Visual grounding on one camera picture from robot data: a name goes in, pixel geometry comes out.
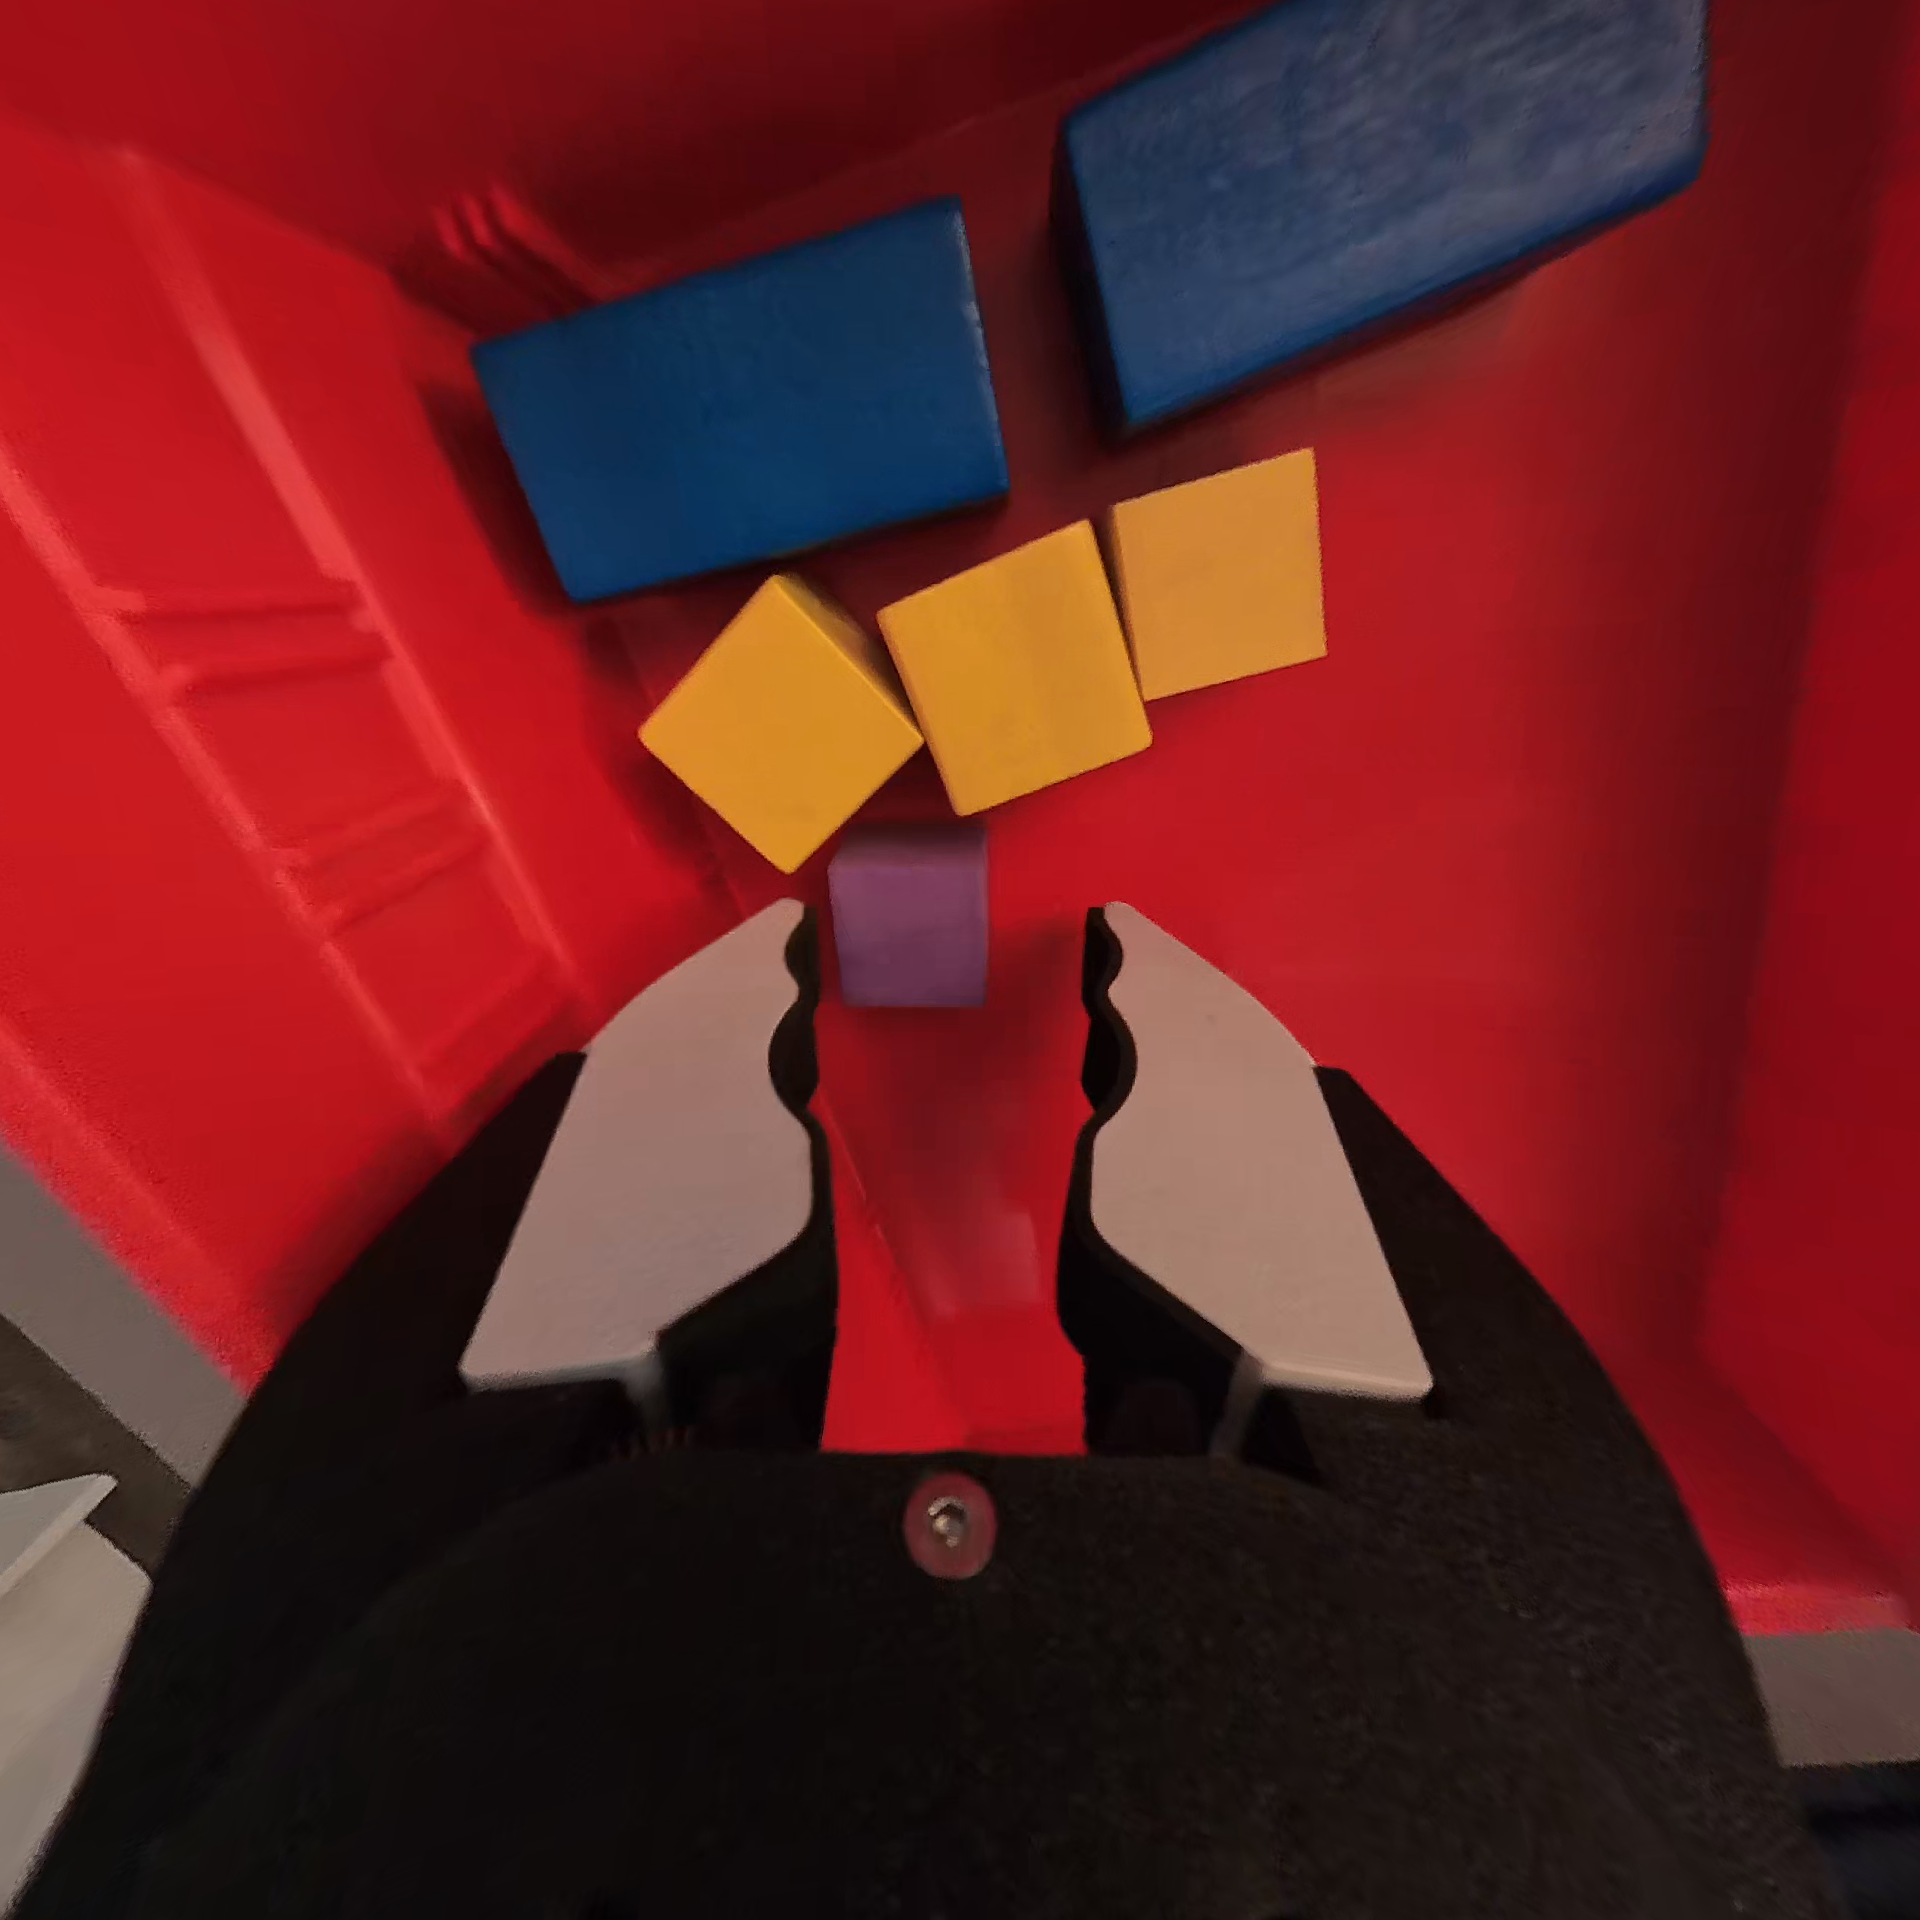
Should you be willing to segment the red plastic bin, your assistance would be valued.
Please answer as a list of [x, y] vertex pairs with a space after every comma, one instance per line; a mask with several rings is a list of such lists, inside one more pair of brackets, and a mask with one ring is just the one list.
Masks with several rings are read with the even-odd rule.
[[1321, 454], [1324, 659], [990, 811], [990, 1013], [827, 1013], [840, 1444], [1074, 1444], [1083, 913], [1345, 1069], [1667, 1439], [1741, 1622], [1907, 1567], [1712, 1357], [1752, 939], [1912, 4], [1712, 4], [1667, 205], [1104, 438], [1061, 121], [1257, 4], [5, 4], [5, 1148], [241, 1389], [499, 1093], [783, 879], [648, 746], [773, 571], [565, 605], [489, 319], [962, 198], [1004, 503], [854, 623]]

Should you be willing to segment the purple wooden block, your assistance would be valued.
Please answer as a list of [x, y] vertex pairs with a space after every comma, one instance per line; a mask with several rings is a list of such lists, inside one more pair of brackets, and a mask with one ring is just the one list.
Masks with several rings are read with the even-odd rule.
[[840, 997], [990, 1009], [990, 827], [854, 827], [827, 861]]

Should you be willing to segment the white shelf board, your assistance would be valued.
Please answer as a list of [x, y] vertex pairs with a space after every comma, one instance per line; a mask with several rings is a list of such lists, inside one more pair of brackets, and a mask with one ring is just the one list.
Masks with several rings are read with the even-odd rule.
[[0, 1909], [18, 1898], [150, 1604], [150, 1575], [93, 1535], [113, 1471], [0, 1495]]

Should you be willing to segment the yellow cube block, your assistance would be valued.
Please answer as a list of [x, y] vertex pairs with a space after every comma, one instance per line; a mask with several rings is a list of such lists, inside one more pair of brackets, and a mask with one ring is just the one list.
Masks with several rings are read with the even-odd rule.
[[1104, 508], [1142, 701], [1324, 659], [1315, 446]]

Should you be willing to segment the blue wooden block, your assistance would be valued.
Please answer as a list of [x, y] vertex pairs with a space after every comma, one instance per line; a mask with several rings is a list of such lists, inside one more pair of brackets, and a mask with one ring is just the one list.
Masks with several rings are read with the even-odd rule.
[[1061, 121], [1115, 438], [1474, 297], [1705, 161], [1703, 0], [1292, 0]]

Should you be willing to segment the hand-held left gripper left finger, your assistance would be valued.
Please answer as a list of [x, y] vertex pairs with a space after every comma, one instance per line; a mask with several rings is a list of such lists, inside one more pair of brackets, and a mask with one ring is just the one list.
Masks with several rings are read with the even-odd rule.
[[837, 1344], [827, 1135], [809, 1115], [823, 928], [773, 897], [643, 985], [595, 1039], [469, 1332], [469, 1389], [700, 1394], [739, 1332]]

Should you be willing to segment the yellow wooden block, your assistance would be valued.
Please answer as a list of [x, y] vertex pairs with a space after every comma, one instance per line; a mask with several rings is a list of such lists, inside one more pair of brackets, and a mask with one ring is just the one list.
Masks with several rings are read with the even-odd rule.
[[962, 819], [1154, 746], [1097, 519], [882, 605]]
[[799, 571], [767, 571], [643, 721], [643, 746], [767, 867], [799, 873], [924, 732], [887, 645]]

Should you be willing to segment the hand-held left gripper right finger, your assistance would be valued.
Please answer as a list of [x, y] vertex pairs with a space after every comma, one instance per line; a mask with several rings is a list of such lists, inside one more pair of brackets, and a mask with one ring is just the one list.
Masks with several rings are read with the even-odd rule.
[[1084, 1125], [1065, 1171], [1061, 1329], [1097, 1375], [1200, 1408], [1437, 1394], [1315, 1056], [1142, 906], [1084, 913]]

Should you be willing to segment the blue rectangular block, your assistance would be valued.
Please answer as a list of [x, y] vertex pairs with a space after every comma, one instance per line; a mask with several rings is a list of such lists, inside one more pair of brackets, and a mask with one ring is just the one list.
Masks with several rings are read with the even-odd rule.
[[483, 342], [469, 363], [579, 605], [1013, 486], [952, 193]]

